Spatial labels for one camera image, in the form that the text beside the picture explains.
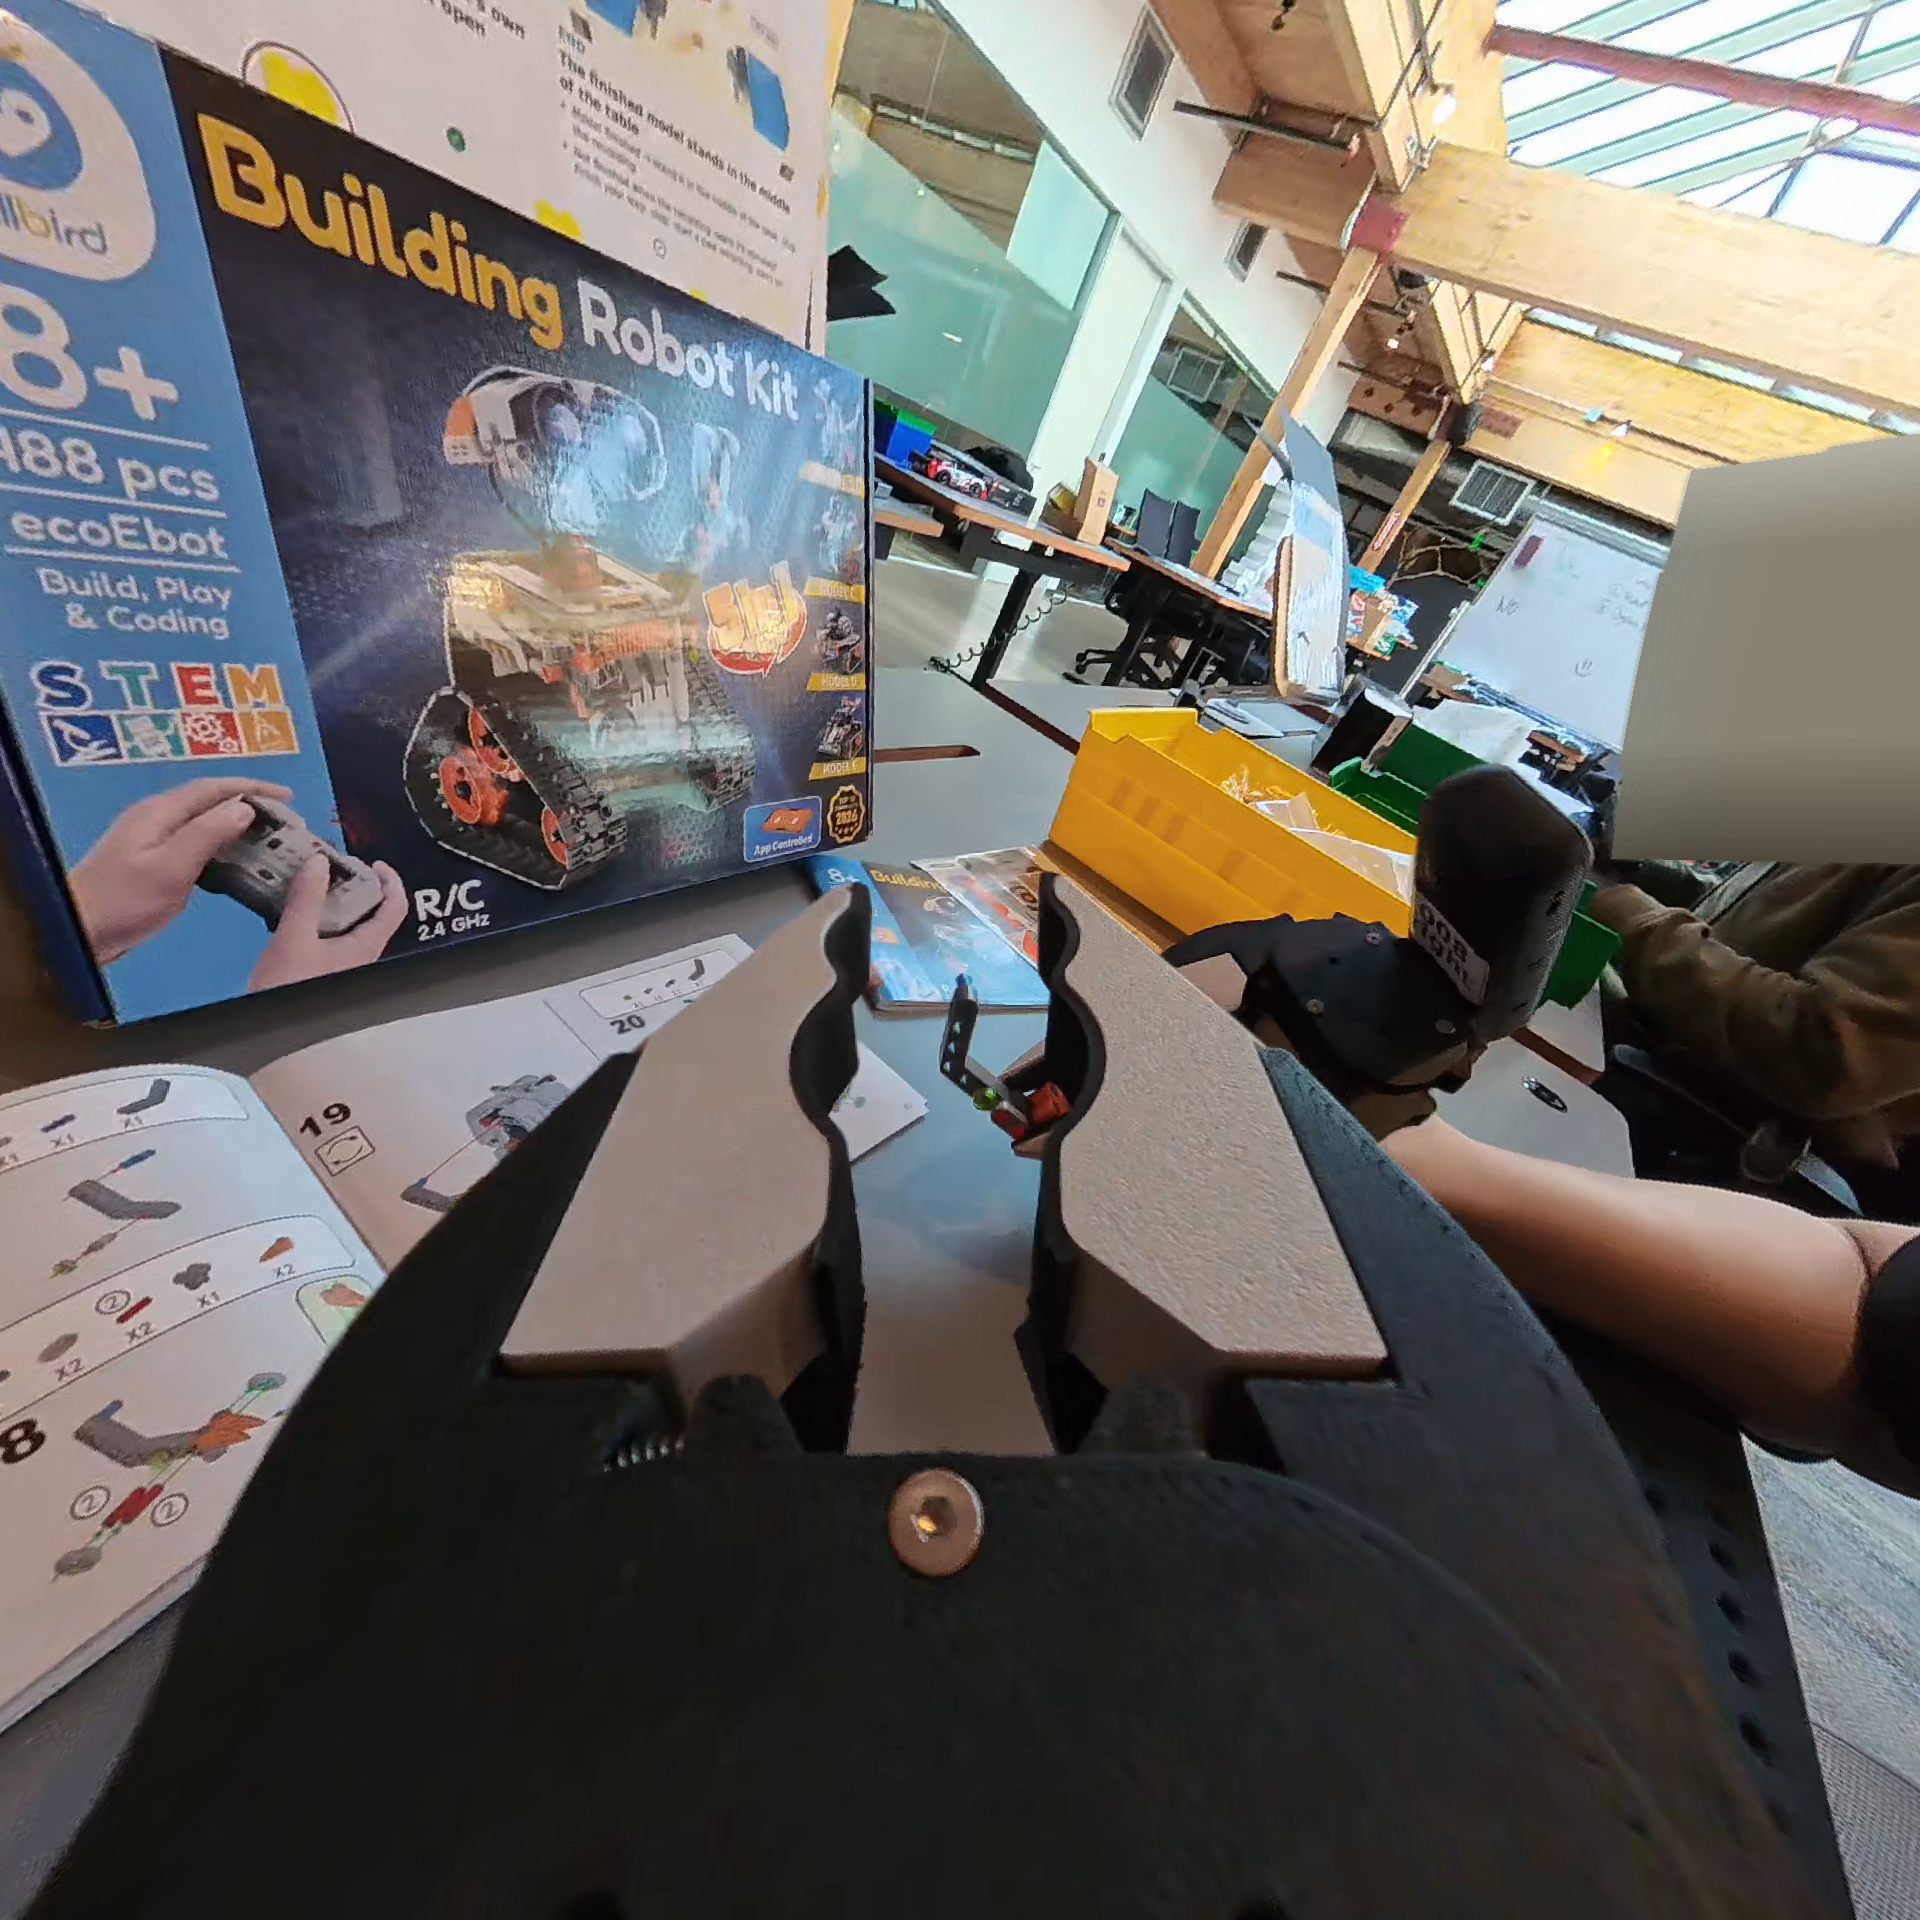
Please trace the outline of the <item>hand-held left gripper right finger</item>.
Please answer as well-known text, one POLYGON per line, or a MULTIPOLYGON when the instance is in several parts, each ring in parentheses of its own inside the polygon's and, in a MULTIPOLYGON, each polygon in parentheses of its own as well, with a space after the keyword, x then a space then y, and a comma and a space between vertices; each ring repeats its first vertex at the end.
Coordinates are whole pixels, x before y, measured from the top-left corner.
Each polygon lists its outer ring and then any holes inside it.
POLYGON ((1077 1452, 1128 1383, 1208 1440, 1254 1383, 1385 1386, 1385 1336, 1259 1045, 1236 968, 1172 968, 1077 880, 1039 884, 1049 991, 1019 1345, 1051 1444, 1077 1452))

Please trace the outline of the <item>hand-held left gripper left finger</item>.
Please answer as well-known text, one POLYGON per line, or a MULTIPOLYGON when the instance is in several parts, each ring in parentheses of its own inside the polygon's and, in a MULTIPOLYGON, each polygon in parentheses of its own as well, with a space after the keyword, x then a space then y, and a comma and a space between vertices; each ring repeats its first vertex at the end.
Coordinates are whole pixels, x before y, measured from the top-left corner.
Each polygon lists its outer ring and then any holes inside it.
POLYGON ((689 1410, 756 1378, 804 1450, 847 1447, 867 1332, 849 1153, 872 904, 843 882, 639 1045, 500 1361, 636 1376, 689 1410))

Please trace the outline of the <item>grey angled toy beam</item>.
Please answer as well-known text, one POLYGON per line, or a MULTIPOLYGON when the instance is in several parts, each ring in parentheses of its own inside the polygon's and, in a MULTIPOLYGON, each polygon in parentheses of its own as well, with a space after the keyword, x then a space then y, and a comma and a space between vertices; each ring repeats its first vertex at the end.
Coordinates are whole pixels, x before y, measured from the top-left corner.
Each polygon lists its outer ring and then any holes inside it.
POLYGON ((1035 1045, 1019 1055, 1004 1072, 993 1072, 972 1055, 972 1041, 981 1004, 976 988, 963 971, 951 993, 943 1035, 940 1045, 941 1079, 960 1089, 977 1114, 1022 1143, 1039 1132, 1032 1121, 1039 1093, 1039 1063, 1044 1047, 1035 1045))

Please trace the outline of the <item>person's right forearm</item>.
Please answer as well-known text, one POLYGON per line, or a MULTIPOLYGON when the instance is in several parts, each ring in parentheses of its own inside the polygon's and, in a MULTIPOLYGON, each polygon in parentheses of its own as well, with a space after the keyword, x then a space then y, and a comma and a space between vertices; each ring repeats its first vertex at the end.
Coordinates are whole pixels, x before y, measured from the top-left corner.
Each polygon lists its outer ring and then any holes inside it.
POLYGON ((1813 1457, 1879 1439, 1857 1320, 1908 1233, 1528 1160, 1437 1117, 1383 1149, 1528 1304, 1691 1383, 1751 1433, 1813 1457))

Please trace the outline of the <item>grey desk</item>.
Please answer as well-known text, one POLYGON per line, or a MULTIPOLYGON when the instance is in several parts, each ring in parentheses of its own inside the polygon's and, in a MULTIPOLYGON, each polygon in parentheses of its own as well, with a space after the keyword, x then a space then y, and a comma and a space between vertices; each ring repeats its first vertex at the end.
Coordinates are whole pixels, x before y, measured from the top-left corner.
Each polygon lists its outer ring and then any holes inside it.
MULTIPOLYGON (((1017 716, 941 679, 880 673, 867 859, 1035 845, 1070 757, 1017 716)), ((545 991, 733 932, 759 945, 811 904, 796 866, 133 1026, 78 1025, 31 984, 4 908, 4 1089, 110 1065, 252 1072, 358 1028, 545 991)), ((928 1115, 854 1167, 869 1332, 856 1452, 1037 1452, 1017 1359, 1037 1169, 963 1114, 932 1065, 934 1018, 859 1016, 859 1039, 928 1100, 928 1115)), ((20 1915, 97 1799, 171 1643, 163 1613, 4 1733, 1 1914, 20 1915)))

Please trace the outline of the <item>wooden top standing desk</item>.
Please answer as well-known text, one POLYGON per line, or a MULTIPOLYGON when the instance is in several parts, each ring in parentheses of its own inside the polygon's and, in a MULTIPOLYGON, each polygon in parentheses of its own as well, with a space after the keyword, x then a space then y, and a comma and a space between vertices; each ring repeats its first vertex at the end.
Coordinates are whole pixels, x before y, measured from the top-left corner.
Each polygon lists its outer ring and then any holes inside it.
POLYGON ((884 458, 875 458, 872 468, 877 480, 895 496, 931 513, 940 527, 941 545, 957 561, 990 563, 1013 572, 972 671, 964 673, 957 661, 934 658, 941 673, 966 679, 976 690, 988 690, 997 682, 1039 586, 1096 586, 1107 589, 1132 568, 1124 556, 1104 545, 1089 545, 1044 524, 1019 519, 990 501, 932 482, 923 473, 884 458))

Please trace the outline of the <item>clear plastic parts bags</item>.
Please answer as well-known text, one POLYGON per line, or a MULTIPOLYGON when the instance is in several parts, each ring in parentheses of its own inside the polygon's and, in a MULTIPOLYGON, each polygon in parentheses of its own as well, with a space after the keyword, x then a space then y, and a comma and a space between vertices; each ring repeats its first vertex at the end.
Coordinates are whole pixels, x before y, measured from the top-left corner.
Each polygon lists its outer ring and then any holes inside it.
POLYGON ((1254 807, 1267 821, 1283 826, 1287 832, 1303 836, 1303 841, 1321 855, 1339 863, 1353 874, 1366 877, 1372 884, 1393 892, 1401 900, 1412 896, 1414 859, 1411 852, 1380 849, 1349 832, 1332 827, 1313 811, 1313 802, 1305 792, 1283 792, 1270 783, 1251 779, 1231 772, 1222 783, 1222 792, 1235 800, 1254 807))

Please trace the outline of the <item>green plastic bin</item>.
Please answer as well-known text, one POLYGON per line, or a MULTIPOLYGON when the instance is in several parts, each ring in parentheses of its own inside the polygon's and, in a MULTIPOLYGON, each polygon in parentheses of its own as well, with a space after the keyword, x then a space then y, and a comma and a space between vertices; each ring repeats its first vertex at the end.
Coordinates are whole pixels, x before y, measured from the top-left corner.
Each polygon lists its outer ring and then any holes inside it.
MULTIPOLYGON (((1427 795, 1478 763, 1477 755, 1460 749, 1455 743, 1408 725, 1377 763, 1349 757, 1325 772, 1325 783, 1347 800, 1355 800, 1406 835, 1414 835, 1427 795)), ((1587 880, 1542 993, 1548 1001, 1576 1005, 1598 988, 1601 971, 1614 963, 1619 936, 1593 919, 1591 904, 1593 884, 1587 880)))

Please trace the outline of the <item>yellow plastic bin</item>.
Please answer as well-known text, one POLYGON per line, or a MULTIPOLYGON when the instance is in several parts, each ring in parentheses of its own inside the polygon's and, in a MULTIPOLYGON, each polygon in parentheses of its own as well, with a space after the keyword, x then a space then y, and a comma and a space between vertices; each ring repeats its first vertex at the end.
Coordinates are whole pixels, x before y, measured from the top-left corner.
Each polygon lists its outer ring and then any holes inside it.
POLYGON ((1305 794, 1332 827, 1414 855, 1412 835, 1235 731, 1174 711, 1095 711, 1046 835, 1056 855, 1176 932, 1347 917, 1411 936, 1412 906, 1222 792, 1228 776, 1305 794))

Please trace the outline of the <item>black box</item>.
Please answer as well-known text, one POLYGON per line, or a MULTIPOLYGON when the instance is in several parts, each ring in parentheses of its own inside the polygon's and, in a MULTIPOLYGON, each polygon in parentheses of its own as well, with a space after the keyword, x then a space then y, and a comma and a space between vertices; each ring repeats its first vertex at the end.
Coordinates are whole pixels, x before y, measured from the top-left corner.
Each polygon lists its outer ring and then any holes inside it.
POLYGON ((1412 717, 1412 709, 1392 688, 1374 679, 1355 679, 1347 685, 1332 706, 1331 717, 1318 730, 1308 768, 1331 779, 1332 771, 1347 762, 1366 762, 1392 749, 1398 733, 1412 717))

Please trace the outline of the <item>orange grey sticker sheet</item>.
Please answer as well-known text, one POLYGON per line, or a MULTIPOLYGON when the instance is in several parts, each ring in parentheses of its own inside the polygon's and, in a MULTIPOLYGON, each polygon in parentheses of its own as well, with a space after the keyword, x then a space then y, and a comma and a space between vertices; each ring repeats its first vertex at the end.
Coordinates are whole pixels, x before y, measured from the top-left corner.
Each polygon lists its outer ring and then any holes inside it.
POLYGON ((1028 968, 1039 963, 1037 849, 997 849, 917 863, 936 887, 991 928, 1028 968))

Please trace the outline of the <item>tilted display board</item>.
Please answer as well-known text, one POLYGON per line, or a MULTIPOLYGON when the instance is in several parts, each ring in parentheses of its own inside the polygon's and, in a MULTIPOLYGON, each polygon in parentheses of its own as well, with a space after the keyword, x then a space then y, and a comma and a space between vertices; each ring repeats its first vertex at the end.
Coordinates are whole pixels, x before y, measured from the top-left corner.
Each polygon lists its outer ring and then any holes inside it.
POLYGON ((1280 445, 1288 496, 1276 674, 1287 698, 1331 706, 1347 682, 1347 522, 1323 442, 1287 417, 1280 445))

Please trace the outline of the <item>open white instruction booklet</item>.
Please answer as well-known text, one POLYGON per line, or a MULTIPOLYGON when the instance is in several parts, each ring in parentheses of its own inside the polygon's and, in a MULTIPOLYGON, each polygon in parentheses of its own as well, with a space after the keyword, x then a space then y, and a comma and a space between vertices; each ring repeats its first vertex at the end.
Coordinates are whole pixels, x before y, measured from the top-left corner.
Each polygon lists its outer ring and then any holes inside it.
MULTIPOLYGON (((735 936, 374 1025, 252 1074, 85 1072, 4 1095, 4 1729, 179 1602, 383 1279, 633 1068, 735 936)), ((856 1161, 926 1114, 856 1045, 856 1161)))

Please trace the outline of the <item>black perforated panel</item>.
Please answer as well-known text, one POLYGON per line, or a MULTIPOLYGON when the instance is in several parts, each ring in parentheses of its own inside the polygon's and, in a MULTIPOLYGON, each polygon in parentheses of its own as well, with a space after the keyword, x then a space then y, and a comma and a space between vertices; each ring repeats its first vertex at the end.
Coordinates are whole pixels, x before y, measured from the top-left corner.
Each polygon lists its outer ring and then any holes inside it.
POLYGON ((1737 1421, 1607 1337, 1557 1315, 1548 1327, 1639 1476, 1745 1780, 1816 1912, 1855 1915, 1737 1421))

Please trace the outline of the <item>red black toy car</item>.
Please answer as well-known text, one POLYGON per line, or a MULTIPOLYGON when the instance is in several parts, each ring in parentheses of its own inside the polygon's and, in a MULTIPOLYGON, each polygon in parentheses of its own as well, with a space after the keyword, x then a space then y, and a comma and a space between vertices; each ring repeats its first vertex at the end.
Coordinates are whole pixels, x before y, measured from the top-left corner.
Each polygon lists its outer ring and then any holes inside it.
POLYGON ((1035 507, 1032 475, 1022 456, 1004 445, 952 448, 931 442, 908 464, 934 488, 1025 516, 1035 507))

